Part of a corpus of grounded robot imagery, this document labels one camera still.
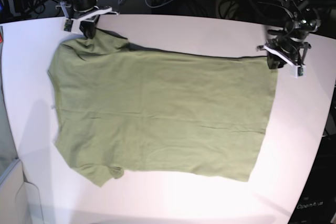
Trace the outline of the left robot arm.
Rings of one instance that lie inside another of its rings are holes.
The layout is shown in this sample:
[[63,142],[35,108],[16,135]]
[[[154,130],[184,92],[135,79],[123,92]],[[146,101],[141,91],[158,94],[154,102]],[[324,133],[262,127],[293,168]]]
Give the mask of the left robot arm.
[[282,30],[270,29],[267,33],[273,38],[257,46],[257,50],[267,52],[269,69],[280,69],[288,64],[294,77],[306,74],[304,59],[311,45],[305,41],[321,25],[318,11],[309,7],[309,0],[275,0],[280,3],[288,18]]

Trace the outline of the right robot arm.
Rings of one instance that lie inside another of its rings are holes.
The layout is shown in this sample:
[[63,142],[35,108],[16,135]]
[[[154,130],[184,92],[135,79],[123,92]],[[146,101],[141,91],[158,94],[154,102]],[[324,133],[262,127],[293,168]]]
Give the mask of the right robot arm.
[[65,17],[63,30],[92,39],[101,15],[118,14],[111,6],[99,6],[98,0],[67,0],[57,6]]

